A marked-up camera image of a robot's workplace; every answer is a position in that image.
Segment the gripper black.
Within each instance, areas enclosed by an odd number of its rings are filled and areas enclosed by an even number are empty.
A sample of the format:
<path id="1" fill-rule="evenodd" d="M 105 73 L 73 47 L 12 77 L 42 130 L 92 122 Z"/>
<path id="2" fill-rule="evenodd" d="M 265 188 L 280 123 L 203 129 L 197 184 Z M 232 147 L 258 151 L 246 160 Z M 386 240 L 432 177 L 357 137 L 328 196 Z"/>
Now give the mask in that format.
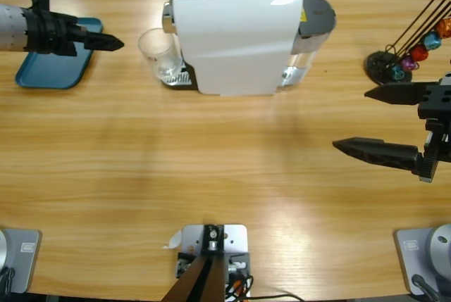
<path id="1" fill-rule="evenodd" d="M 379 85 L 365 97 L 394 105 L 417 105 L 429 131 L 420 153 L 416 146 L 391 144 L 381 139 L 353 137 L 334 141 L 344 154 L 366 163 L 410 171 L 432 182 L 438 161 L 450 161 L 450 85 L 438 82 L 395 82 Z"/>
<path id="2" fill-rule="evenodd" d="M 84 43 L 84 48 L 93 51 L 116 51 L 124 43 L 111 34 L 91 32 L 77 24 L 71 15 L 50 11 L 23 9 L 26 20 L 26 52 L 77 56 L 75 42 Z"/>

